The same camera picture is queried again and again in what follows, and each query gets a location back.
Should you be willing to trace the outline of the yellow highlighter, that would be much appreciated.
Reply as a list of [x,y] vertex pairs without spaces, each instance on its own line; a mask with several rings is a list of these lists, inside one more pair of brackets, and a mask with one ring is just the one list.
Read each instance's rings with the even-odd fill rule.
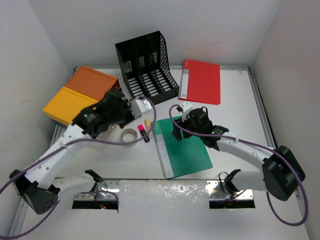
[[144,120],[144,125],[145,125],[146,132],[150,134],[152,132],[152,125],[151,125],[151,121],[148,118]]

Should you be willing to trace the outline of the pink highlighter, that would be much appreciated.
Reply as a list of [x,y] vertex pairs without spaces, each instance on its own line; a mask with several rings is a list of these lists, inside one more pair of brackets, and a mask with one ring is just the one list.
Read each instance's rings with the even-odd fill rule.
[[148,134],[147,134],[147,132],[146,132],[146,130],[145,130],[145,128],[144,128],[144,126],[142,124],[138,125],[138,130],[139,130],[144,142],[145,143],[150,142],[150,138],[149,138],[149,136],[148,136]]

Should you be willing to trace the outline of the orange drawer cabinet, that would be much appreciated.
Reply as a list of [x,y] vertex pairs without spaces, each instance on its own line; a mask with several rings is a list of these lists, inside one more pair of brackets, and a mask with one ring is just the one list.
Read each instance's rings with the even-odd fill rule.
[[117,77],[84,65],[72,75],[65,87],[97,101],[110,89],[118,91],[121,88]]

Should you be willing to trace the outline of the yellow drawer cabinet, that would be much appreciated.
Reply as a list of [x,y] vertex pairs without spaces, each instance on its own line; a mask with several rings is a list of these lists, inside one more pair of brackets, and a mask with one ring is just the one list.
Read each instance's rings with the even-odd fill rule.
[[50,119],[68,126],[84,108],[97,102],[94,98],[64,86],[44,107],[43,112]]

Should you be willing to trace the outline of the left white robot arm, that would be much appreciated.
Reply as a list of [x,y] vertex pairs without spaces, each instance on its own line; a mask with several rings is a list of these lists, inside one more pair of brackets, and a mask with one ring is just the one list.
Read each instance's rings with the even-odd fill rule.
[[14,170],[9,179],[17,194],[33,211],[42,215],[59,200],[63,191],[54,184],[57,174],[87,142],[94,140],[111,125],[124,127],[135,119],[134,99],[118,90],[109,90],[104,97],[83,108],[45,154],[24,170]]

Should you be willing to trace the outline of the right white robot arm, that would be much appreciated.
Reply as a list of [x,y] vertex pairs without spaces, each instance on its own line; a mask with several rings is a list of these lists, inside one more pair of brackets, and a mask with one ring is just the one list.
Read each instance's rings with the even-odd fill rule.
[[189,103],[173,107],[182,114],[172,120],[172,135],[178,141],[198,137],[206,147],[231,154],[258,169],[253,172],[234,169],[228,173],[221,184],[226,195],[251,189],[287,201],[305,180],[306,174],[288,147],[272,148],[244,140],[228,128],[214,125],[206,107],[193,108]]

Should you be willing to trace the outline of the green clip folder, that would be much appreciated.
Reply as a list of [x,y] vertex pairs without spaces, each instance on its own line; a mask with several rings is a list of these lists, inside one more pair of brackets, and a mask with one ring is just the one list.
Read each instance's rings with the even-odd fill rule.
[[177,141],[170,118],[156,121],[153,139],[165,179],[173,179],[211,169],[212,161],[202,141],[190,137]]

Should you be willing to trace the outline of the clear tape roll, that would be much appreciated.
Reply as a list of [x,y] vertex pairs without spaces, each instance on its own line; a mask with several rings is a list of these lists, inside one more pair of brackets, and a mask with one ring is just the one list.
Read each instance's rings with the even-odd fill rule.
[[120,140],[124,147],[130,148],[135,146],[138,139],[137,132],[132,128],[124,129],[120,135]]

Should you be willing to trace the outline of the red folder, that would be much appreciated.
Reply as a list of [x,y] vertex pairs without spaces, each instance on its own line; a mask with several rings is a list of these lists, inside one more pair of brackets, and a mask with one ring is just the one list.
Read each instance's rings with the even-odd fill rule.
[[185,59],[178,98],[185,101],[219,105],[221,103],[220,65]]

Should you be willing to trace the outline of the black file organizer rack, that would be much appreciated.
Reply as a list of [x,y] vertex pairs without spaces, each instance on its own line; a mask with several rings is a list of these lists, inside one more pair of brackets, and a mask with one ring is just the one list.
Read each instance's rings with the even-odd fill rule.
[[178,96],[179,85],[171,74],[166,40],[160,31],[119,42],[115,49],[132,98],[145,96],[157,105]]

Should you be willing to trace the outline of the white foreground board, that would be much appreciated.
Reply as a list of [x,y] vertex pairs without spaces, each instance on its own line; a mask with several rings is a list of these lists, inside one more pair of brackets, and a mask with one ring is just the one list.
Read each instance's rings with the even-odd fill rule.
[[211,209],[204,180],[122,180],[119,209],[73,209],[63,199],[48,218],[21,204],[10,235],[28,240],[307,240],[304,225],[273,215],[266,195],[254,208]]

